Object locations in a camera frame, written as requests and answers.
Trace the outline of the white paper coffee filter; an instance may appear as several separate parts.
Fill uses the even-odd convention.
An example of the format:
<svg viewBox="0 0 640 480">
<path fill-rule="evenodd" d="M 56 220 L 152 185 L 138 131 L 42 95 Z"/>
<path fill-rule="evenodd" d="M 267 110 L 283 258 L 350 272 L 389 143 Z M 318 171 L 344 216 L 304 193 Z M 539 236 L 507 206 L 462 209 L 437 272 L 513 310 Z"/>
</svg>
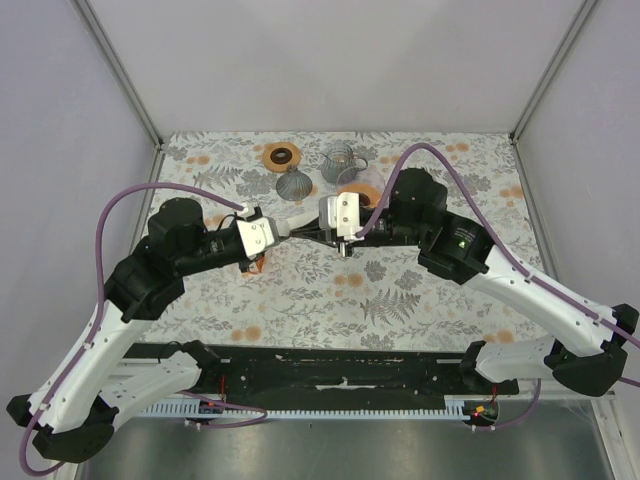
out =
<svg viewBox="0 0 640 480">
<path fill-rule="evenodd" d="M 296 229 L 303 228 L 318 219 L 318 214 L 314 212 L 305 212 L 286 219 L 277 220 L 276 227 L 280 238 L 288 238 L 291 232 Z"/>
</svg>

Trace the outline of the orange coffee filter box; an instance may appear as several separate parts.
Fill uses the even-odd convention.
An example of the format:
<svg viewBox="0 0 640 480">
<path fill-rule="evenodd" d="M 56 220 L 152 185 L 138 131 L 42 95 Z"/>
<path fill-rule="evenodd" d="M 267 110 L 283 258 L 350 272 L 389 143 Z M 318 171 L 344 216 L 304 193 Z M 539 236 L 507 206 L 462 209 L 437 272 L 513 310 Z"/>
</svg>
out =
<svg viewBox="0 0 640 480">
<path fill-rule="evenodd" d="M 267 262 L 267 254 L 261 253 L 253 260 L 249 260 L 242 265 L 241 272 L 243 275 L 259 275 L 262 273 Z"/>
</svg>

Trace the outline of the wooden ring dripper holder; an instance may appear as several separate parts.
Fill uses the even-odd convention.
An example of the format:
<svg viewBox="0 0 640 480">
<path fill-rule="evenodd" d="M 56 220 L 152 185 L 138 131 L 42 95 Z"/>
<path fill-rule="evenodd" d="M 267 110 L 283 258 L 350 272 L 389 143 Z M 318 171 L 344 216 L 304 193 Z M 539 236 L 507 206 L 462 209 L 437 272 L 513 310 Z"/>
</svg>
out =
<svg viewBox="0 0 640 480">
<path fill-rule="evenodd" d="M 350 183 L 338 189 L 339 194 L 346 192 L 357 193 L 360 205 L 367 209 L 376 208 L 382 197 L 382 192 L 378 188 L 370 184 L 360 182 Z"/>
</svg>

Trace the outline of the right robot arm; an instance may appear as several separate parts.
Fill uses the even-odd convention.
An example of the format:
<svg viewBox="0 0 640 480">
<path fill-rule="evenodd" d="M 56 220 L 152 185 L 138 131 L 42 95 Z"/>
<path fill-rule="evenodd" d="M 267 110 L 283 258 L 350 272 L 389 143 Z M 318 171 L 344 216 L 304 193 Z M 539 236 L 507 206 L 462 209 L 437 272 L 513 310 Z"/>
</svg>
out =
<svg viewBox="0 0 640 480">
<path fill-rule="evenodd" d="M 476 341 L 458 381 L 477 394 L 517 379 L 552 378 L 600 397 L 623 377 L 639 313 L 627 304 L 592 302 L 499 246 L 487 228 L 447 209 L 447 189 L 424 169 L 400 172 L 380 212 L 355 193 L 323 197 L 315 213 L 288 222 L 292 237 L 338 248 L 416 246 L 418 263 L 441 279 L 487 294 L 541 326 L 545 336 L 510 344 Z"/>
</svg>

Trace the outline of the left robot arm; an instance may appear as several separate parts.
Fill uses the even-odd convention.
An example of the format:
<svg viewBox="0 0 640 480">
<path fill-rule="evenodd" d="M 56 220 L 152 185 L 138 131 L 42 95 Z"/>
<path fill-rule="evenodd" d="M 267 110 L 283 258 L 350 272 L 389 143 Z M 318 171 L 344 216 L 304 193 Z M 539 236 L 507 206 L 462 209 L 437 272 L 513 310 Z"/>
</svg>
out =
<svg viewBox="0 0 640 480">
<path fill-rule="evenodd" d="M 109 387 L 107 379 L 130 347 L 185 292 L 184 277 L 251 261 L 278 244 L 273 219 L 243 209 L 225 228 L 206 227 L 201 205 L 164 202 L 148 233 L 109 278 L 85 331 L 38 391 L 11 399 L 7 411 L 47 460 L 82 463 L 99 452 L 129 418 L 163 397 L 219 384 L 221 360 L 198 340 L 186 342 L 149 373 Z"/>
</svg>

